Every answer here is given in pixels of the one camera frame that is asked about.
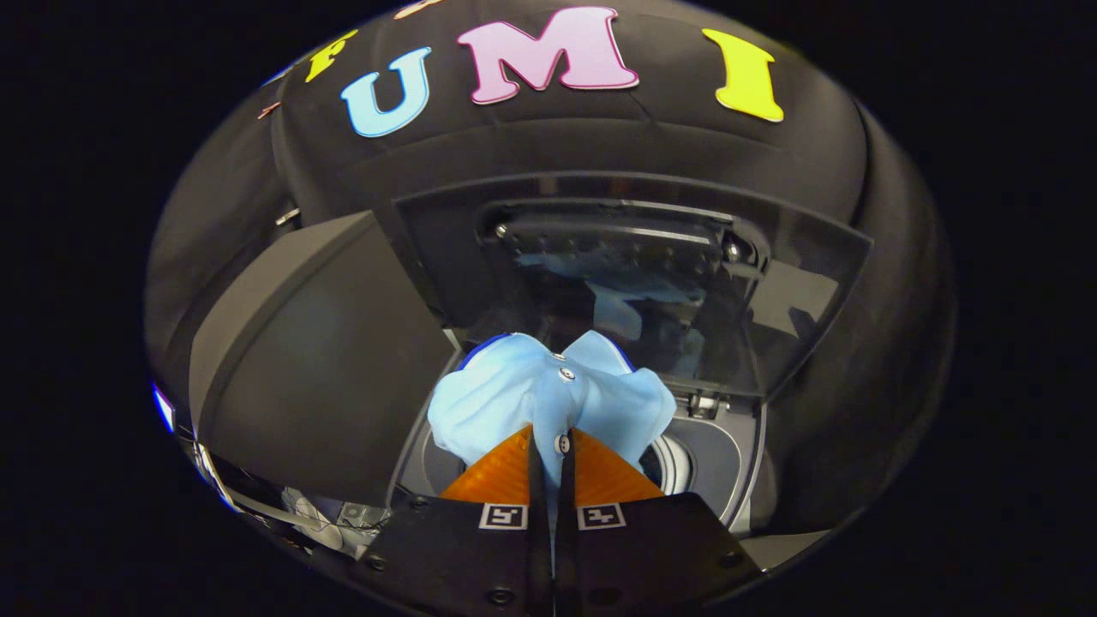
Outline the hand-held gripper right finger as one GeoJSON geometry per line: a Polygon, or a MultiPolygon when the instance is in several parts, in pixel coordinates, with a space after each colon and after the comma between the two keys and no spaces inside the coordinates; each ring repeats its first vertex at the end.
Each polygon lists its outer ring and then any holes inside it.
{"type": "Polygon", "coordinates": [[[554,539],[559,616],[701,616],[764,579],[700,496],[665,494],[614,449],[567,435],[554,539]]]}

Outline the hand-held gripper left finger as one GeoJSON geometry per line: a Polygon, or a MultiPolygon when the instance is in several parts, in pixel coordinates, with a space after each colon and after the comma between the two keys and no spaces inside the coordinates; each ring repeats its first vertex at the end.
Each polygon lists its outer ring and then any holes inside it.
{"type": "Polygon", "coordinates": [[[532,426],[442,496],[394,508],[357,562],[364,592],[412,616],[551,616],[545,479],[532,426]]]}

